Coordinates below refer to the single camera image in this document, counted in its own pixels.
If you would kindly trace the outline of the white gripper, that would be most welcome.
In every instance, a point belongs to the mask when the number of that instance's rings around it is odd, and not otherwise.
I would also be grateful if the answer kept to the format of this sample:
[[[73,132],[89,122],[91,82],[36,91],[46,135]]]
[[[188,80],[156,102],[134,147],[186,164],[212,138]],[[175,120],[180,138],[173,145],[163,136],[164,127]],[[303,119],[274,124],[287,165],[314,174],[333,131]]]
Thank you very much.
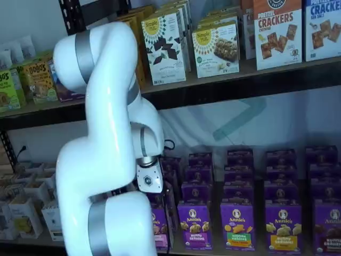
[[[137,166],[136,172],[138,188],[144,193],[161,193],[163,191],[165,203],[170,204],[172,199],[172,185],[163,182],[163,174],[159,161],[149,166]]]

